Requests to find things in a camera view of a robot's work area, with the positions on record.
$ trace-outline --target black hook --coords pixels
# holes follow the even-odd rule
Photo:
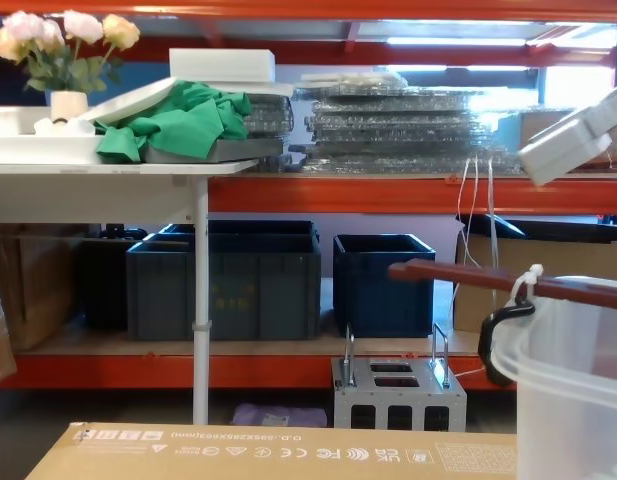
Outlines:
[[[535,313],[535,306],[526,299],[517,299],[515,305],[504,307],[491,313],[481,324],[481,334],[479,335],[479,357],[486,369],[486,376],[495,385],[507,387],[513,383],[508,377],[500,373],[490,360],[492,354],[492,334],[495,327],[504,320],[511,318],[525,317]]]

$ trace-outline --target purple cloth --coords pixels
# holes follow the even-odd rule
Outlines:
[[[242,403],[235,410],[233,425],[266,427],[326,428],[326,412],[321,408],[287,408]]]

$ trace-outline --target white table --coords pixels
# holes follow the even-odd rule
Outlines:
[[[234,174],[256,163],[0,164],[0,223],[195,224],[195,424],[208,423],[208,178]]]

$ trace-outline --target clear plastic bucket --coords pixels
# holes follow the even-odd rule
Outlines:
[[[493,334],[494,366],[518,382],[517,479],[617,478],[617,310],[533,302],[532,317]]]

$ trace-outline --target concrete floor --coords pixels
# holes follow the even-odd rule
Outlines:
[[[329,411],[329,391],[215,391],[210,423],[228,425],[237,405],[248,401],[319,406]],[[514,433],[515,392],[468,395],[468,431]],[[186,424],[192,391],[0,392],[0,480],[23,480],[70,422]]]

